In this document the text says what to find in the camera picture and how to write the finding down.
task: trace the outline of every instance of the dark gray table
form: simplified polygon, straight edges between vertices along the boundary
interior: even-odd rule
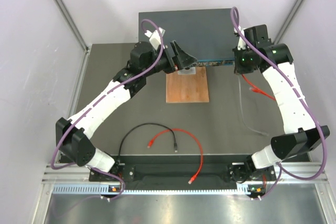
[[[89,56],[77,110],[91,102],[126,65],[134,44],[93,45]],[[251,132],[243,125],[239,112],[238,77],[234,67],[209,67],[207,79],[209,103],[167,104],[165,74],[147,78],[147,85],[130,101],[120,106],[97,129],[93,144],[110,154],[118,152],[122,137],[132,127],[144,122],[157,122],[193,133],[201,142],[205,154],[250,154],[270,143],[270,138],[283,133],[282,119],[273,100],[248,90],[242,79],[245,120],[249,126],[267,131],[270,137]],[[249,79],[272,94],[259,71]],[[125,141],[122,154],[173,154],[171,134],[158,138],[151,149],[149,140],[163,129],[143,126]],[[198,154],[198,146],[188,135],[177,132],[178,152]]]

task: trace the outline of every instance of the wooden board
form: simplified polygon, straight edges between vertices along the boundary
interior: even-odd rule
[[[167,74],[166,102],[209,102],[205,67],[196,67],[196,74]]]

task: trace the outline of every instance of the white cable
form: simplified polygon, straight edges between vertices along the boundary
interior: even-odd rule
[[[258,131],[258,130],[255,130],[255,129],[252,129],[251,127],[249,127],[246,122],[245,122],[245,119],[244,119],[244,113],[243,113],[243,103],[242,103],[242,85],[240,84],[240,77],[238,76],[238,84],[239,84],[239,104],[240,104],[240,114],[241,114],[241,118],[243,119],[243,124],[245,125],[245,127],[247,127],[250,131],[253,131],[255,133],[258,133],[260,135],[263,135],[263,136],[269,136],[268,133],[266,132],[263,132],[263,131]]]

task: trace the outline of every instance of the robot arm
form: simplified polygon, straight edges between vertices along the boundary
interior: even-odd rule
[[[103,172],[109,172],[115,163],[114,159],[95,148],[90,142],[97,128],[116,108],[134,97],[146,85],[146,77],[161,71],[172,73],[187,68],[197,61],[196,58],[185,53],[175,41],[172,41],[171,46],[175,56],[171,57],[167,51],[167,46],[164,46],[161,59],[152,70],[111,92],[113,87],[142,73],[144,69],[147,69],[157,59],[159,49],[163,46],[161,45],[159,34],[157,31],[153,33],[147,31],[146,35],[150,38],[150,43],[139,42],[135,44],[127,65],[114,76],[108,86],[90,104],[68,120],[61,118],[57,121],[56,144],[59,143],[71,124],[89,110],[70,131],[59,148],[78,166],[86,165],[100,169]]]
[[[276,69],[249,49],[241,39],[239,40],[238,46],[233,50],[236,59],[235,73],[245,74],[260,70],[272,88],[285,132],[284,135],[273,137],[270,145],[247,158],[246,167],[250,173],[253,173],[287,158],[312,151],[321,143],[321,140],[314,121],[300,102],[300,99],[305,100],[305,97],[300,89],[288,47],[285,44],[274,45],[268,38],[266,25],[244,29],[244,34],[248,41],[280,68],[294,84],[293,88],[296,88],[300,94],[298,98]],[[321,128],[324,137],[328,137],[330,134],[328,126]]]

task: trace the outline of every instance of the metal floor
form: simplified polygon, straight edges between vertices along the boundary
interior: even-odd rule
[[[93,45],[78,101],[77,110],[91,102],[126,65],[134,44]],[[255,129],[267,131],[270,137],[246,129],[239,112],[238,77],[233,66],[208,67],[209,103],[167,104],[165,73],[147,78],[147,85],[130,101],[120,106],[97,129],[93,144],[109,154],[118,152],[122,137],[144,122],[162,123],[190,131],[201,142],[204,154],[250,154],[283,133],[282,119],[276,103],[248,90],[242,80],[245,120]],[[259,71],[248,75],[255,85],[270,92]],[[122,154],[173,154],[171,134],[165,134],[147,149],[149,140],[163,129],[143,126],[129,135]],[[198,146],[184,133],[176,133],[179,154],[198,154]]]
[[[278,185],[262,201],[227,195],[127,195],[110,203],[94,198],[55,218],[85,197],[52,195],[45,224],[327,223],[313,184]]]

